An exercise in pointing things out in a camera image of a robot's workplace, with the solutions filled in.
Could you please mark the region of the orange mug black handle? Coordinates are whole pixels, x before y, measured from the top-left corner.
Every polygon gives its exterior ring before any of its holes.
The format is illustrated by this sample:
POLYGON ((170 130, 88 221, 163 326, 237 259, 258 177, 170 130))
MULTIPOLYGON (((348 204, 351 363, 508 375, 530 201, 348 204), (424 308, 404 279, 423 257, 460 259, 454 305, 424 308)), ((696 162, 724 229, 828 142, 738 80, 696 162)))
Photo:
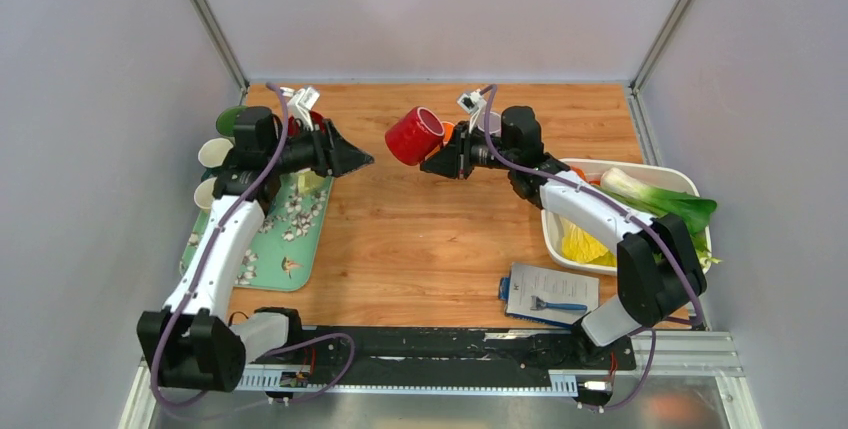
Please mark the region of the orange mug black handle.
POLYGON ((442 145, 447 145, 450 142, 452 135, 453 135, 454 128, 455 128, 454 123, 449 122, 449 121, 443 121, 442 122, 442 129, 443 129, 442 145))

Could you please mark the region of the light green octagonal mug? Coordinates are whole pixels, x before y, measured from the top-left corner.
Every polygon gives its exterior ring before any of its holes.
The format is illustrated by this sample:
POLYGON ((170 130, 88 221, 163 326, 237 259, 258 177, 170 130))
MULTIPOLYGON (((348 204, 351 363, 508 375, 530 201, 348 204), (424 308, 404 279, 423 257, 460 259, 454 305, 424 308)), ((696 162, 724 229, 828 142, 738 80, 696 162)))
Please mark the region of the light green octagonal mug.
POLYGON ((297 193, 308 195, 320 191, 325 184, 325 180, 325 177, 319 176, 312 171, 299 173, 296 179, 297 193))

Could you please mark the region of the red mug black handle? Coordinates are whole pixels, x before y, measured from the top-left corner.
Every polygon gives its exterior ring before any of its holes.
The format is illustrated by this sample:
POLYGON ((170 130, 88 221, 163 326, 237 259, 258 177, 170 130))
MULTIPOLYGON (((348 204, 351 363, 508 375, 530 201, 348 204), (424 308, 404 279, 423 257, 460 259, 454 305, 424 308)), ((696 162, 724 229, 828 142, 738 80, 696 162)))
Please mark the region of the red mug black handle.
POLYGON ((385 132, 384 140, 399 162, 415 166, 442 144, 444 136, 445 129, 436 114, 416 106, 385 132))

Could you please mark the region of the black skull mug red inside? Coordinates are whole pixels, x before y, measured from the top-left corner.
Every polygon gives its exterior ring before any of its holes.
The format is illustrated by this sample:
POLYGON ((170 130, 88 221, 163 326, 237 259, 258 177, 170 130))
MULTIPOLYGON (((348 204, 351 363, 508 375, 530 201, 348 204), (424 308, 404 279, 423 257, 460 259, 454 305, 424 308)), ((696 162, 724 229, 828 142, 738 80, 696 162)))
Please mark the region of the black skull mug red inside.
POLYGON ((309 122, 306 122, 306 120, 298 114, 290 115, 288 118, 288 137, 295 137, 308 131, 324 132, 325 130, 326 124, 324 118, 316 111, 309 111, 309 122))

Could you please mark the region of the cream floral mug green inside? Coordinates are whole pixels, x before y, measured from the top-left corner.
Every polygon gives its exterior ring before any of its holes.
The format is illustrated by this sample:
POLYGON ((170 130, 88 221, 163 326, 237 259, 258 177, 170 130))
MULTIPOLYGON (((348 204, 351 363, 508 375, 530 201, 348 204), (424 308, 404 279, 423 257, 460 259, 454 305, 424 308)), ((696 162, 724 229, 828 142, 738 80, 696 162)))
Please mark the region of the cream floral mug green inside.
POLYGON ((223 110, 217 117, 215 129, 222 137, 231 138, 238 116, 246 109, 244 105, 236 105, 223 110))

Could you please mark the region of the dark green octagonal mug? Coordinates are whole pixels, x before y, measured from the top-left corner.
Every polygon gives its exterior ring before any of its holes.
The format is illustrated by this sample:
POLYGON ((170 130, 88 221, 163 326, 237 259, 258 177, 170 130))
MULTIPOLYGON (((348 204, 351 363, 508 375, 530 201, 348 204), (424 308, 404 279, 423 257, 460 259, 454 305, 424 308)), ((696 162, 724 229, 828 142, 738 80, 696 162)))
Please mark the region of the dark green octagonal mug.
POLYGON ((233 142, 228 138, 210 139, 198 150, 197 160, 204 168, 220 167, 233 147, 233 142))

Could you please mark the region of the yellow mug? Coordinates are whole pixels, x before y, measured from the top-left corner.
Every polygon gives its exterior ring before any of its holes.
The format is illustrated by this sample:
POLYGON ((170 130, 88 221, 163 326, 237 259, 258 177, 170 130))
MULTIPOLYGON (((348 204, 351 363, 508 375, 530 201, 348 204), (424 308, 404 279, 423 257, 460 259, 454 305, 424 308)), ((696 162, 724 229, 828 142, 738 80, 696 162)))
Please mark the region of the yellow mug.
POLYGON ((194 190, 193 193, 193 201, 194 204, 202 211, 208 213, 211 209, 214 197, 214 187, 216 183, 216 177, 210 177, 203 180, 194 190))

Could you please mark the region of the mauve mug black handle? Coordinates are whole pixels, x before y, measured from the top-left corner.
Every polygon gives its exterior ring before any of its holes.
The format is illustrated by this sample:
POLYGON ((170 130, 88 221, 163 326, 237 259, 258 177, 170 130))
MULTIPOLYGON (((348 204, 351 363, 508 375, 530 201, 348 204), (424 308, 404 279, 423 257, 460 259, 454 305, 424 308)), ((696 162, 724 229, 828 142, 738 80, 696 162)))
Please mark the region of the mauve mug black handle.
POLYGON ((492 137, 499 136, 501 133, 501 115, 497 112, 480 110, 471 117, 470 124, 474 129, 490 134, 492 137))

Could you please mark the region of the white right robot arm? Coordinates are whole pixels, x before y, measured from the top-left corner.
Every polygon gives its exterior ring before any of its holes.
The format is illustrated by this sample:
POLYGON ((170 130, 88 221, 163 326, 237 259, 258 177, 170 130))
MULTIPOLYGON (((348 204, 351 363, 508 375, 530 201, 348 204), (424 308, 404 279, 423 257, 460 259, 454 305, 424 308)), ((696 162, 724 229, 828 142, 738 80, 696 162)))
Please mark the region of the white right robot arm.
POLYGON ((707 288, 683 218, 638 210, 581 179, 545 150, 541 126, 528 106, 507 108, 497 137, 467 121, 458 123, 449 142, 419 167, 450 179, 465 179, 477 167, 503 169, 519 197, 564 217, 614 251, 616 295, 573 325, 570 351, 584 367, 599 365, 619 339, 696 304, 707 288))

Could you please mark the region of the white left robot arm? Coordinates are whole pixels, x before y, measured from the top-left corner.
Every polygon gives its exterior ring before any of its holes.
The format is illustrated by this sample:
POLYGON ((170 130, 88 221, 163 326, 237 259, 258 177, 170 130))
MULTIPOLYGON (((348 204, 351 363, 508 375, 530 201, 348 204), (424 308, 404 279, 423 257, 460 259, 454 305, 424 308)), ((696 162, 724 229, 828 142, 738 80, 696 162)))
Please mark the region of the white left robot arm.
POLYGON ((265 308, 228 324, 237 274, 282 176, 308 170, 341 177, 374 161, 329 119, 294 122, 263 106, 239 111, 232 138, 193 258, 163 307, 143 312, 137 323, 154 391, 231 392, 246 366, 263 356, 271 353, 287 364, 302 357, 306 337, 294 329, 299 321, 292 309, 265 308))

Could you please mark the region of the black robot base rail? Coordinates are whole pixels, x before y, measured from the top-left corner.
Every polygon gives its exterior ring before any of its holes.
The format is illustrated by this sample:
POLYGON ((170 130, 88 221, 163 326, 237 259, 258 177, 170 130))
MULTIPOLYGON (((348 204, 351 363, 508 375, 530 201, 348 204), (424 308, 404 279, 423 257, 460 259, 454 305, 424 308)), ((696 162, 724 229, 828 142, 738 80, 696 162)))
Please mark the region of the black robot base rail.
POLYGON ((608 349, 580 349, 564 329, 315 326, 316 344, 265 356, 244 382, 317 389, 549 389, 555 375, 636 367, 629 340, 608 349))

